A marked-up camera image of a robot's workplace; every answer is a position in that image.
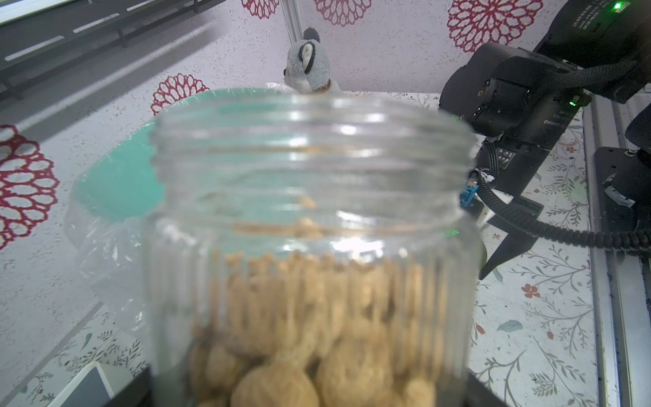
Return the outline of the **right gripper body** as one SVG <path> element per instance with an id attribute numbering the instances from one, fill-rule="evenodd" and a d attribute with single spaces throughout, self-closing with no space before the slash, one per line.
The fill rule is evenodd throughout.
<path id="1" fill-rule="evenodd" d="M 492 178 L 488 186 L 500 198 L 509 198 L 508 206 L 538 217 L 544 206 L 522 193 L 546 158 L 547 149 L 537 144 L 486 137 L 476 154 L 476 169 Z"/>

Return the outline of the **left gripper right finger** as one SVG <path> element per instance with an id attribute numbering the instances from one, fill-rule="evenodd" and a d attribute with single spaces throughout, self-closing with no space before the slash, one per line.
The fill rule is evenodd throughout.
<path id="1" fill-rule="evenodd" d="M 508 405 L 470 373 L 466 383 L 465 407 L 508 407 Z"/>

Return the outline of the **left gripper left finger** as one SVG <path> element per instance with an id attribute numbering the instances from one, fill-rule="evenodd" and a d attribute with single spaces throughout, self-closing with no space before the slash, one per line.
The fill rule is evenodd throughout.
<path id="1" fill-rule="evenodd" d="M 152 376 L 147 367 L 104 407 L 153 407 Z"/>

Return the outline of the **green lidded peanut jar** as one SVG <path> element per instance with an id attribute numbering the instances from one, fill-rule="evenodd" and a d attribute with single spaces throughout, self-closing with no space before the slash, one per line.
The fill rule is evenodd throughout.
<path id="1" fill-rule="evenodd" d="M 291 94 L 155 122 L 142 227 L 157 406 L 459 406 L 484 246 L 473 131 Z"/>

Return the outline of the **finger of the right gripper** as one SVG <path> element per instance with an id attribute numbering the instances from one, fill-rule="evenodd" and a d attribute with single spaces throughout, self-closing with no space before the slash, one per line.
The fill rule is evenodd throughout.
<path id="1" fill-rule="evenodd" d="M 497 247 L 486 264 L 481 268 L 479 279 L 483 280 L 502 264 L 531 250 L 537 238 L 506 223 L 493 223 L 493 226 L 506 232 L 503 242 Z"/>

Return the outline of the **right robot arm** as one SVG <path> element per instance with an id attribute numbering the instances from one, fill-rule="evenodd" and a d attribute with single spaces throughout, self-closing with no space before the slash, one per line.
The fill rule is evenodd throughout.
<path id="1" fill-rule="evenodd" d="M 539 220 L 542 205 L 523 197 L 527 185 L 595 96 L 626 103 L 650 83 L 650 4 L 569 1 L 544 38 L 527 51 L 501 44 L 520 4 L 462 1 L 452 7 L 453 30 L 479 42 L 445 84 L 440 110 L 483 136 L 462 205 L 492 212 L 505 240 L 481 268 L 488 276 L 538 239 L 635 254 L 650 248 L 650 112 L 628 125 L 636 151 L 611 166 L 600 188 L 614 214 L 603 232 L 556 227 Z"/>

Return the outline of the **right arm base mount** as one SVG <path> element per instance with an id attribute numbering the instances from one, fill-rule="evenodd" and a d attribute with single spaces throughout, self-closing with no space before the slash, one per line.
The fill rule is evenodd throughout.
<path id="1" fill-rule="evenodd" d="M 624 133 L 635 149 L 601 147 L 594 160 L 607 232 L 650 231 L 650 108 L 646 107 Z"/>

